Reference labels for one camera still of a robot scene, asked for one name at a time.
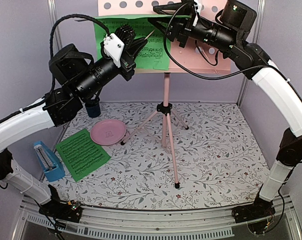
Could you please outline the green sheet music page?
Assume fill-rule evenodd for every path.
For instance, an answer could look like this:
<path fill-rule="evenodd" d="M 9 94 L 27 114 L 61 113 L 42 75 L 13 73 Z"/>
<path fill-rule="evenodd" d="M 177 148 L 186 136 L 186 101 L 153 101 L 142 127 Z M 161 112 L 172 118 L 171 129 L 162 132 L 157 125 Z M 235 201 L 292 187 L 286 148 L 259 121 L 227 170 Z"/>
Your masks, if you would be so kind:
<path fill-rule="evenodd" d="M 163 45 L 163 33 L 148 20 L 160 18 L 170 20 L 170 15 L 157 14 L 128 14 L 97 17 L 110 31 L 117 34 L 118 29 L 128 25 L 133 29 L 132 34 L 123 33 L 119 36 L 125 44 L 125 50 L 135 54 L 136 68 L 145 70 L 168 70 L 170 58 Z"/>

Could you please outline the green sheet music stack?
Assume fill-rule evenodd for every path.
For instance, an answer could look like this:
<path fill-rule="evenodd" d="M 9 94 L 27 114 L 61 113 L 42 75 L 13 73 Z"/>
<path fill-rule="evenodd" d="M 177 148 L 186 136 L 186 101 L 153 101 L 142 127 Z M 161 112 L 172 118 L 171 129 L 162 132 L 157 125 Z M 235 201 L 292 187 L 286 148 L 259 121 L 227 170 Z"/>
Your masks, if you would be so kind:
<path fill-rule="evenodd" d="M 56 149 L 75 182 L 79 182 L 111 158 L 100 145 L 91 140 L 87 129 L 61 141 Z"/>

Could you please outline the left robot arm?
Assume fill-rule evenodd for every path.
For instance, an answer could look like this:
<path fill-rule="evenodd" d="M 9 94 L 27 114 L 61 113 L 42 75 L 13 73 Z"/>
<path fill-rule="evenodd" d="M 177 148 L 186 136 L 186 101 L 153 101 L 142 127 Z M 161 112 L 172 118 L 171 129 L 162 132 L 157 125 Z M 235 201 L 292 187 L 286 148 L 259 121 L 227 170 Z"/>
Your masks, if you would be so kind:
<path fill-rule="evenodd" d="M 61 217 L 65 206 L 57 190 L 33 178 L 18 165 L 8 148 L 33 133 L 70 122 L 83 104 L 92 102 L 93 96 L 116 76 L 130 80 L 135 59 L 146 43 L 142 37 L 121 41 L 112 34 L 102 41 L 102 57 L 97 61 L 78 51 L 74 44 L 58 51 L 50 59 L 49 69 L 60 87 L 17 115 L 0 121 L 0 181 L 30 196 L 54 217 Z"/>

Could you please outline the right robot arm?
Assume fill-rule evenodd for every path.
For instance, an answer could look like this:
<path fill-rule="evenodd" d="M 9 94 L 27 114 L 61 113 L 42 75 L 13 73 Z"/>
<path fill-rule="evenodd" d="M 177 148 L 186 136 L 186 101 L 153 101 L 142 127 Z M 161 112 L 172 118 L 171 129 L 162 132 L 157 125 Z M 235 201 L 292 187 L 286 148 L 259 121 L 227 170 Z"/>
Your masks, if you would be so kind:
<path fill-rule="evenodd" d="M 153 11 L 170 15 L 165 21 L 159 17 L 149 19 L 163 33 L 165 41 L 178 41 L 185 47 L 192 38 L 216 48 L 224 58 L 235 63 L 239 73 L 267 94 L 287 121 L 289 127 L 283 134 L 270 174 L 259 190 L 257 201 L 249 208 L 253 218 L 260 218 L 268 211 L 268 202 L 302 160 L 302 99 L 270 56 L 259 45 L 246 40 L 257 16 L 247 5 L 229 0 L 213 22 L 200 15 L 201 5 L 197 0 L 156 5 Z"/>

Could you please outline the dark blue cup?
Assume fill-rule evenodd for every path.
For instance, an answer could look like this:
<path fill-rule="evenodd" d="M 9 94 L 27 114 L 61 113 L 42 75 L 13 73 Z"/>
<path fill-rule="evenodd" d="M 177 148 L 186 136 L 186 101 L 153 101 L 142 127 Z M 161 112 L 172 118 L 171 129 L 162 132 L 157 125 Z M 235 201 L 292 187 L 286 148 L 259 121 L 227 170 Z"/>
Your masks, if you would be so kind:
<path fill-rule="evenodd" d="M 90 118 L 96 118 L 101 115 L 100 100 L 94 99 L 85 103 L 87 114 Z"/>

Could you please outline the pink plate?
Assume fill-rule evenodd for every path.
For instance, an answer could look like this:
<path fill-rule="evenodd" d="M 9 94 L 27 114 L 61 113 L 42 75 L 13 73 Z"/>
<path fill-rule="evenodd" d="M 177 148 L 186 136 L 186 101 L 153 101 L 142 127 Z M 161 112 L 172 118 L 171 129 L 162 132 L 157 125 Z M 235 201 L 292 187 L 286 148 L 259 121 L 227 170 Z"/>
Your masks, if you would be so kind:
<path fill-rule="evenodd" d="M 102 120 L 90 130 L 91 140 L 101 146 L 110 146 L 120 142 L 126 134 L 126 125 L 118 120 Z"/>

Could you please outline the floral table mat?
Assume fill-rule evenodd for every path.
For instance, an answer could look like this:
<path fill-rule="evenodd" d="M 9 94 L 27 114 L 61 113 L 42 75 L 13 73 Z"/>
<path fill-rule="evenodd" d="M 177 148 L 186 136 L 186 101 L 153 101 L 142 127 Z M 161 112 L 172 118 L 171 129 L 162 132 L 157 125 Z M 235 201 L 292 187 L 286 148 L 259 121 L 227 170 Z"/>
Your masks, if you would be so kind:
<path fill-rule="evenodd" d="M 232 104 L 175 103 L 175 158 L 161 145 L 156 115 L 125 145 L 105 147 L 110 160 L 80 181 L 54 182 L 61 199 L 86 205 L 177 210 L 254 200 L 269 167 L 239 108 Z"/>

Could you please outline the blue melodica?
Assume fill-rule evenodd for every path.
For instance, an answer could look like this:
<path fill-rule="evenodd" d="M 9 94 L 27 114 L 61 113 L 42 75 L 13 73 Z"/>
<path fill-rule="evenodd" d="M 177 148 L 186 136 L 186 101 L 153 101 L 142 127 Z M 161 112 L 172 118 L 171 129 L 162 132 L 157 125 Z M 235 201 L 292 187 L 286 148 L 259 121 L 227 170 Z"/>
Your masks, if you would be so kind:
<path fill-rule="evenodd" d="M 65 176 L 62 162 L 42 141 L 34 143 L 34 150 L 48 182 L 55 182 Z"/>

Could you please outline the left aluminium frame post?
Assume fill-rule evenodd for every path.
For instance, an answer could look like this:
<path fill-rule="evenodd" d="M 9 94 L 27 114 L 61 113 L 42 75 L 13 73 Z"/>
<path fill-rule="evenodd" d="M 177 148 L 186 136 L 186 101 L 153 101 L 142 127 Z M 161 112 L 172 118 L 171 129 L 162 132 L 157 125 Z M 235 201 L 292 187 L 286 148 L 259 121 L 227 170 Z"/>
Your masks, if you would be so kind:
<path fill-rule="evenodd" d="M 60 19 L 56 20 L 52 26 L 50 32 L 50 39 L 49 39 L 49 49 L 50 49 L 50 57 L 49 60 L 49 69 L 52 73 L 52 85 L 50 91 L 45 96 L 45 103 L 46 105 L 56 102 L 57 97 L 60 95 L 57 94 L 58 91 L 64 93 L 66 95 L 66 99 L 71 99 L 76 97 L 75 94 L 72 92 L 72 89 L 68 86 L 68 79 L 67 73 L 70 73 L 70 70 L 66 67 L 69 67 L 72 63 L 72 56 L 74 51 L 76 50 L 73 44 L 69 44 L 62 49 L 60 49 L 55 55 L 53 53 L 53 41 L 55 36 L 55 31 L 58 28 L 58 25 L 64 21 L 71 18 L 77 17 L 77 14 L 69 14 Z"/>

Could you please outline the aluminium frame post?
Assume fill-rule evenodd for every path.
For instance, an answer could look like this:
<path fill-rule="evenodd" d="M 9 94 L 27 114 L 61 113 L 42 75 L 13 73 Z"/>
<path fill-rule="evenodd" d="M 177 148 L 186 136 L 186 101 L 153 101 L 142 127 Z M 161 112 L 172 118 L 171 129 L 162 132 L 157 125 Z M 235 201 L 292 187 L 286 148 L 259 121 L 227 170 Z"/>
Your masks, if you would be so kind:
<path fill-rule="evenodd" d="M 53 53 L 53 41 L 55 36 L 55 31 L 58 28 L 58 25 L 64 21 L 71 18 L 77 17 L 77 14 L 69 14 L 60 19 L 56 20 L 52 26 L 50 32 L 50 39 L 49 39 L 49 49 L 50 49 L 50 57 L 49 60 L 49 69 L 52 73 L 52 85 L 50 91 L 45 96 L 45 103 L 46 105 L 56 102 L 57 97 L 60 95 L 57 94 L 58 91 L 64 93 L 66 95 L 66 99 L 71 99 L 76 97 L 75 94 L 72 92 L 72 89 L 68 86 L 68 79 L 67 73 L 70 73 L 70 70 L 66 67 L 69 67 L 72 63 L 72 56 L 74 51 L 76 50 L 73 44 L 69 44 L 62 49 L 60 49 L 55 55 Z"/>
<path fill-rule="evenodd" d="M 258 0 L 257 10 L 256 10 L 257 18 L 255 21 L 254 32 L 253 32 L 253 37 L 252 37 L 252 41 L 255 44 L 258 43 L 259 39 L 260 39 L 260 32 L 261 32 L 262 25 L 263 25 L 265 5 L 266 5 L 266 0 Z M 236 103 L 239 108 L 241 108 L 243 105 L 246 90 L 248 88 L 248 84 L 249 84 L 249 80 L 244 76 L 243 80 L 242 80 L 240 92 L 238 95 L 237 103 Z"/>

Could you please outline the right aluminium frame post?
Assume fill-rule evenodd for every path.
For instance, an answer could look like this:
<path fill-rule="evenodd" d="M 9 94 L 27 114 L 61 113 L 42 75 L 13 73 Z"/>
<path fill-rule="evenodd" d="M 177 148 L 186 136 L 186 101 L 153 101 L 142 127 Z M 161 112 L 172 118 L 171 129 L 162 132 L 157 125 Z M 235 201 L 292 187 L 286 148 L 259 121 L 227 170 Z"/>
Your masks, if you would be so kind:
<path fill-rule="evenodd" d="M 255 21 L 254 32 L 253 32 L 253 37 L 252 37 L 252 41 L 255 44 L 258 43 L 259 39 L 260 39 L 260 32 L 261 32 L 262 25 L 263 25 L 265 5 L 266 5 L 266 0 L 258 0 L 257 10 L 256 10 L 257 18 Z M 248 84 L 249 84 L 249 80 L 244 76 L 243 80 L 242 80 L 240 92 L 238 95 L 237 103 L 236 103 L 239 108 L 241 108 L 243 105 L 246 90 L 248 88 Z"/>

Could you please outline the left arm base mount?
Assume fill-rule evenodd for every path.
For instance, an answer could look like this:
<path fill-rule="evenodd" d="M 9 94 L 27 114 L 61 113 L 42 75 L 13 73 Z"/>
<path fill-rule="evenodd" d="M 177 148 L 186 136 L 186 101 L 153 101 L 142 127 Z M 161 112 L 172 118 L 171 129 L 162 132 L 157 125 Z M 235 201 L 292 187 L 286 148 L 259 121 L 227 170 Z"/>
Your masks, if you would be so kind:
<path fill-rule="evenodd" d="M 58 191 L 50 184 L 48 187 L 51 191 L 50 201 L 40 205 L 39 213 L 58 220 L 79 223 L 83 212 L 81 203 L 75 200 L 64 203 L 60 200 Z"/>

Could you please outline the front aluminium rail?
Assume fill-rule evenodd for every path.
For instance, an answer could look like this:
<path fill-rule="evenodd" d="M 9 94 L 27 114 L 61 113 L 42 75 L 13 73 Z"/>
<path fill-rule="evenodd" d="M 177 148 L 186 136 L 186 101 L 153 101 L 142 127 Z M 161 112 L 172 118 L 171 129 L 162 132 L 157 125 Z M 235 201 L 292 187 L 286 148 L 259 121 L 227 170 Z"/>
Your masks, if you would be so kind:
<path fill-rule="evenodd" d="M 288 195 L 273 201 L 275 215 L 269 217 L 270 232 L 257 230 L 267 218 L 236 222 L 233 208 L 192 210 L 125 210 L 84 206 L 78 223 L 60 221 L 54 226 L 39 213 L 29 197 L 22 200 L 12 238 L 17 240 L 302 240 L 293 202 Z"/>

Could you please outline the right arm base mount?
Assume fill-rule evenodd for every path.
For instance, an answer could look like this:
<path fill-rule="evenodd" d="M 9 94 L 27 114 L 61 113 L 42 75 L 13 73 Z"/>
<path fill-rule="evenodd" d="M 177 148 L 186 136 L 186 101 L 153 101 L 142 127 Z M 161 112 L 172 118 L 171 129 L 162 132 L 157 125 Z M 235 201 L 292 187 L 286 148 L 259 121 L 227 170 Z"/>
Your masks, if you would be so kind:
<path fill-rule="evenodd" d="M 275 209 L 271 201 L 267 202 L 257 196 L 254 202 L 251 204 L 234 207 L 231 214 L 236 223 L 243 223 L 264 218 L 262 221 L 257 221 L 247 225 L 251 233 L 255 235 L 262 235 L 267 232 L 272 221 L 274 220 Z"/>

